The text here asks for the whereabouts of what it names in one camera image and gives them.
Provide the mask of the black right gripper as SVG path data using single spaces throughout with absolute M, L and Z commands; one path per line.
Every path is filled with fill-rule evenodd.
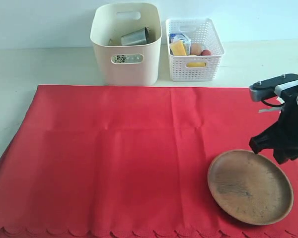
M 278 164 L 298 158 L 298 80 L 280 84 L 274 93 L 283 99 L 284 106 L 278 125 L 282 132 L 282 146 L 277 138 L 277 126 L 272 125 L 263 132 L 250 138 L 251 150 L 258 154 L 264 149 L 273 149 L 273 156 Z

